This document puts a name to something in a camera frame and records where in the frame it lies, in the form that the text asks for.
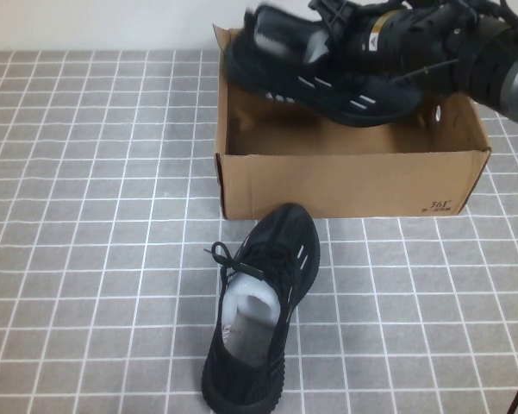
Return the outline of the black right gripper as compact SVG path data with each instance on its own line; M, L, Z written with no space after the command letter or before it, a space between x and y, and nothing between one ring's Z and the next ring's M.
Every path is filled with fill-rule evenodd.
M308 7L327 18L331 43L346 41L352 72L453 78L471 63L459 51L462 36L474 28L466 1L412 1L407 8L403 1L311 0Z

